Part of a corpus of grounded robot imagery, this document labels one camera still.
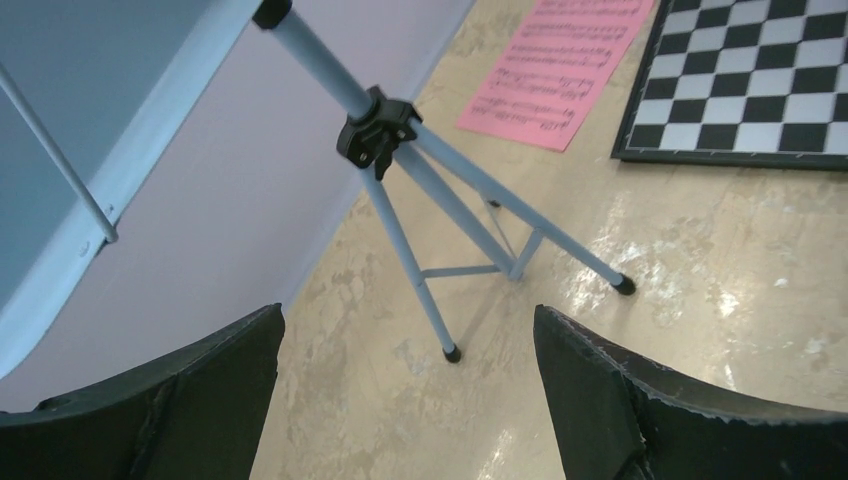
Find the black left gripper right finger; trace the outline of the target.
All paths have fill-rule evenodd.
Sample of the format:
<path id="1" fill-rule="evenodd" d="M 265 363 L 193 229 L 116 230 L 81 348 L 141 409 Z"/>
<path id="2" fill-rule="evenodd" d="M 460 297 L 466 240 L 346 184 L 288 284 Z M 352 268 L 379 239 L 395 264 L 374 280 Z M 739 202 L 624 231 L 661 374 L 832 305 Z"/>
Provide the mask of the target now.
<path id="1" fill-rule="evenodd" d="M 843 479 L 847 417 L 706 383 L 534 311 L 537 365 L 569 479 Z"/>

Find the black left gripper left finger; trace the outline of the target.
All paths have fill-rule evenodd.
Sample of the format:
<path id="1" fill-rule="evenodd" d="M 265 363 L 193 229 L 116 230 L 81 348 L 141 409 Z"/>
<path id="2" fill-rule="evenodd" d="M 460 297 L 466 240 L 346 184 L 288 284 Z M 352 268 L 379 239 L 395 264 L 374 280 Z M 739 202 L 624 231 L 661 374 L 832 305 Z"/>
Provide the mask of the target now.
<path id="1" fill-rule="evenodd" d="M 277 304 L 118 375 L 1 416 L 5 479 L 246 479 L 278 374 Z"/>

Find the pink sheet music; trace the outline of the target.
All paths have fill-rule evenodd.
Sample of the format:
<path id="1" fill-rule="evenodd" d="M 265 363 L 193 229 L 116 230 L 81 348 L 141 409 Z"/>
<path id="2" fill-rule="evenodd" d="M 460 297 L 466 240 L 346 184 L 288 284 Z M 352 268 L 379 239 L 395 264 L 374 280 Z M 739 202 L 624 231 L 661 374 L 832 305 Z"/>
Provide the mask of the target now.
<path id="1" fill-rule="evenodd" d="M 537 2 L 458 128 L 565 151 L 653 6 L 644 0 Z"/>

